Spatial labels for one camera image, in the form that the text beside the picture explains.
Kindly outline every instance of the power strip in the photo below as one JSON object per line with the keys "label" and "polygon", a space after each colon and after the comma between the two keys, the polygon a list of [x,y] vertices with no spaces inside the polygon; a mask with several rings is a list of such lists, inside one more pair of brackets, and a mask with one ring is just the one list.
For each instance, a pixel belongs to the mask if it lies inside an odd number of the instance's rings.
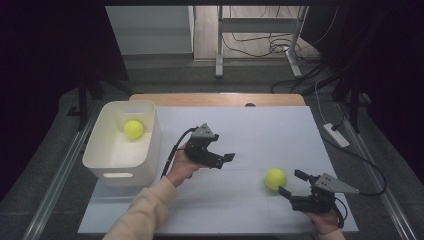
{"label": "power strip", "polygon": [[333,124],[327,123],[323,125],[324,129],[327,131],[327,133],[333,138],[334,141],[339,144],[340,147],[347,147],[350,145],[350,143],[346,140],[346,138],[343,137],[342,134],[338,130],[333,131],[331,127],[333,127]]}

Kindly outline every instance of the white table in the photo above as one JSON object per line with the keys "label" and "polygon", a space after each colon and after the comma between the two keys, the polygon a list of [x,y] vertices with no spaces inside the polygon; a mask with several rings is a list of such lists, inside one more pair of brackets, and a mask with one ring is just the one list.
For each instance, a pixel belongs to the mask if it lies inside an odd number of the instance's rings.
{"label": "white table", "polygon": [[[293,176],[336,174],[319,136],[309,107],[158,107],[162,142],[158,175],[181,134],[208,123],[220,138],[209,151],[236,153],[221,170],[202,169],[179,187],[170,217],[158,234],[297,234],[314,232],[310,219],[291,210],[288,200],[266,188],[265,172],[279,167],[288,173],[286,188],[309,195],[309,183]],[[108,187],[98,182],[79,233],[105,233],[123,214],[141,187]],[[358,231],[349,215],[344,231]]]}

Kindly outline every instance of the beige sleeve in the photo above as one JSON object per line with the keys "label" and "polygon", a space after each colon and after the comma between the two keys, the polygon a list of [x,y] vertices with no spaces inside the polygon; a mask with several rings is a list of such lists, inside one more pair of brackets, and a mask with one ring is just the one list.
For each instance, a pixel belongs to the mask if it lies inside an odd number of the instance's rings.
{"label": "beige sleeve", "polygon": [[179,195],[166,178],[155,186],[143,189],[128,210],[114,223],[103,239],[152,239],[155,231],[165,222],[169,204]]}
{"label": "beige sleeve", "polygon": [[318,236],[320,240],[346,240],[340,228],[329,234],[326,234],[326,235],[319,234]]}

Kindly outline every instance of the white plastic bin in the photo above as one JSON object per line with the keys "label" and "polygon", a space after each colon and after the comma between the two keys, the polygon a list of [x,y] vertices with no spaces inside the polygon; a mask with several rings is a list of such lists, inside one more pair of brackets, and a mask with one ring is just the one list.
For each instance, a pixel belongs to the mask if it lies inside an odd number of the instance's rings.
{"label": "white plastic bin", "polygon": [[[144,133],[130,139],[127,121],[137,120]],[[106,104],[94,125],[83,164],[108,186],[145,186],[156,176],[161,130],[151,101],[117,101]]]}

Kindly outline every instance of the wall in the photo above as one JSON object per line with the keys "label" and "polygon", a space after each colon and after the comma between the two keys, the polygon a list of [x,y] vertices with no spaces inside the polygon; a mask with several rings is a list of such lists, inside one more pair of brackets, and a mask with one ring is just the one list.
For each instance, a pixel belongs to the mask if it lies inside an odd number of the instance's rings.
{"label": "wall", "polygon": [[122,55],[193,52],[192,6],[108,6]]}

